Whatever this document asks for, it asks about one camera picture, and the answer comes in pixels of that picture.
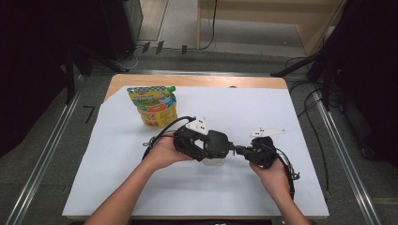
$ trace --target gray floor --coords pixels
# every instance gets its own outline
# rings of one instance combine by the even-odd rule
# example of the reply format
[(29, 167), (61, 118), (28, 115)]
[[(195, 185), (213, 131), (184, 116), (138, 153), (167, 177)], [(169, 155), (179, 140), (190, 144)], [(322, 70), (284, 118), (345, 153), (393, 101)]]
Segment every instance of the gray floor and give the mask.
[[(155, 49), (150, 49), (146, 53), (138, 51), (136, 56), (139, 60), (138, 64), (130, 70), (130, 73), (142, 73), (150, 69), (239, 72), (245, 73), (246, 76), (268, 76), (270, 72), (283, 69), (285, 62), (292, 55), (290, 53), (284, 55), (284, 51), (270, 54), (258, 52), (248, 54), (247, 52), (235, 52), (235, 50), (231, 50), (230, 53), (192, 51), (183, 55), (180, 51), (166, 49), (161, 54), (155, 54)], [(136, 57), (132, 54), (120, 64), (133, 67), (136, 62)], [(62, 217), (61, 213), (88, 145), (99, 106), (104, 99), (112, 76), (115, 75), (110, 69), (96, 62), (93, 62), (93, 68), (94, 72), (91, 77), (86, 78), (76, 109), (56, 147), (38, 191), (30, 202), (22, 224), (70, 224), (72, 222)], [(305, 79), (303, 75), (305, 71), (304, 67), (296, 71), (295, 74), (286, 76), (287, 83), (291, 85), (293, 81)], [(303, 101), (311, 91), (310, 85), (302, 85), (293, 92), (292, 101), (298, 113), (303, 110)], [(23, 185), (35, 167), (40, 153), (65, 107), (65, 99), (66, 91), (64, 90), (39, 118), (23, 143), (0, 158), (0, 224), (6, 223)], [(85, 121), (89, 115), (89, 109), (84, 108), (84, 105), (96, 106), (96, 110), (87, 124)], [(347, 119), (336, 109), (332, 109), (332, 115), (360, 177), (370, 197), (374, 200), (375, 209), (382, 223), (396, 224), (398, 219), (396, 214), (398, 212), (398, 188), (396, 188), (398, 187), (398, 170), (385, 161), (369, 161), (363, 158), (359, 142)], [(330, 216), (316, 221), (316, 224), (366, 224), (318, 109), (310, 110), (310, 116), (325, 149), (331, 193), (331, 198), (328, 200)], [(320, 185), (325, 189), (326, 177), (323, 160), (314, 132), (305, 116), (301, 116), (299, 122)], [(275, 220), (274, 223), (281, 224), (278, 220)]]

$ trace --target wooden table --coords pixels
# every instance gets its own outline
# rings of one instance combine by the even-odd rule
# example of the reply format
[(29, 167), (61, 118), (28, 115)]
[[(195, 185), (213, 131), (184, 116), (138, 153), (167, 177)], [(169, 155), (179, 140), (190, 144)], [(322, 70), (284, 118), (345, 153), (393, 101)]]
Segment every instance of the wooden table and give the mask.
[[(307, 55), (315, 53), (346, 0), (219, 0), (216, 20), (295, 24)], [(202, 19), (213, 19), (215, 0), (198, 0), (197, 48)]]
[[(262, 125), (285, 129), (285, 134), (272, 139), (289, 156), (296, 172), (300, 172), (301, 178), (295, 181), (295, 202), (307, 218), (329, 215), (283, 79), (115, 75), (99, 109), (63, 216), (87, 218), (140, 163), (145, 151), (142, 143), (160, 130), (143, 125), (127, 88), (149, 85), (176, 86), (179, 116), (205, 116), (210, 129), (224, 132), (234, 143), (250, 145), (250, 133)], [(157, 171), (132, 212), (132, 218), (136, 219), (280, 217), (248, 161), (232, 154), (219, 167), (186, 161)]]

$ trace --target colorful packaging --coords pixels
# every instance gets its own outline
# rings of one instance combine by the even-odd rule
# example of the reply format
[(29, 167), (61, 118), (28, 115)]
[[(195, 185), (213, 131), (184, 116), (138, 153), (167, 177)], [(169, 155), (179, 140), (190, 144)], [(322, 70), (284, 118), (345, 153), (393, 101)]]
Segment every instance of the colorful packaging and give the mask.
[(128, 88), (130, 99), (137, 107), (144, 124), (152, 128), (165, 128), (177, 119), (174, 86)]

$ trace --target floor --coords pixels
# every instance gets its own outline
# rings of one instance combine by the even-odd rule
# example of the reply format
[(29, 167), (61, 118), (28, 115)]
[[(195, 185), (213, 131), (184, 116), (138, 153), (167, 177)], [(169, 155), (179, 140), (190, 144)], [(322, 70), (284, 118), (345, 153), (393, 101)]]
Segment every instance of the floor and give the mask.
[[(182, 45), (194, 46), (196, 43), (196, 17), (195, 13), (190, 11), (195, 11), (196, 1), (145, 0), (142, 2), (149, 5), (155, 4), (160, 11), (155, 13), (154, 10), (143, 9), (144, 13), (149, 11), (156, 16), (157, 19), (154, 21), (157, 22), (146, 23), (152, 27), (152, 30), (142, 31), (141, 43), (150, 41), (151, 46), (156, 47), (158, 41), (164, 40), (164, 49), (160, 54), (155, 53), (155, 48), (145, 53), (138, 51), (119, 62), (129, 68), (130, 73), (157, 73), (158, 70), (166, 70), (172, 73), (173, 71), (196, 71), (200, 74), (213, 71), (232, 76), (269, 76), (270, 72), (280, 71), (299, 60), (299, 58), (292, 59), (293, 57), (305, 56), (292, 26), (222, 21), (216, 21), (215, 38), (206, 51), (181, 54)], [(211, 21), (202, 22), (203, 45), (207, 45), (210, 40), (209, 24)], [(243, 29), (246, 34), (244, 36), (241, 35)], [(258, 33), (259, 29), (267, 32)], [(81, 77), (78, 82), (78, 87), (82, 89), (73, 113), (54, 151), (50, 154), (50, 160), (44, 168), (45, 174), (40, 177), (41, 180), (34, 189), (34, 196), (25, 203), (23, 217), (15, 224), (70, 224), (72, 222), (61, 216), (62, 210), (80, 160), (88, 145), (98, 108), (115, 74), (95, 61), (92, 64), (93, 75)], [(303, 67), (294, 74), (286, 76), (287, 84), (291, 87), (296, 81), (304, 81), (306, 71), (307, 68)], [(304, 99), (313, 90), (311, 84), (300, 85), (294, 90), (292, 102), (297, 113), (303, 111)], [(23, 143), (0, 158), (0, 224), (6, 224), (24, 185), (40, 159), (40, 154), (46, 148), (46, 143), (65, 110), (65, 99), (66, 90), (59, 94), (45, 114), (40, 117)], [(90, 118), (90, 109), (87, 106), (96, 107)], [(321, 108), (318, 104), (309, 111), (309, 116), (326, 155), (328, 175), (326, 175), (320, 145), (314, 136), (310, 121), (304, 115), (299, 118), (319, 183), (328, 193), (326, 196), (330, 216), (312, 221), (312, 223), (372, 224), (365, 219), (360, 208), (352, 183), (347, 178), (349, 174), (344, 169), (336, 144), (330, 137), (328, 127), (322, 117)], [(361, 155), (360, 144), (344, 114), (340, 113), (339, 109), (332, 108), (330, 115), (344, 142), (344, 148), (355, 165), (360, 181), (372, 200), (379, 219), (379, 222), (374, 224), (396, 224), (398, 170), (385, 160), (370, 161), (364, 158)], [(282, 224), (277, 219), (273, 220), (273, 223)]]

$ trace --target forearm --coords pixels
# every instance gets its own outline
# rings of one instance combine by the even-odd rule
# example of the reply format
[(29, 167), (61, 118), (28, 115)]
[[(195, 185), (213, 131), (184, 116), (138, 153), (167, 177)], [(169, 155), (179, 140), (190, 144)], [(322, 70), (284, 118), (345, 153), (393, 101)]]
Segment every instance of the forearm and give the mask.
[(282, 218), (286, 224), (310, 224), (288, 193), (276, 196), (273, 200), (281, 211)]
[(85, 224), (127, 224), (146, 182), (155, 170), (141, 163)]

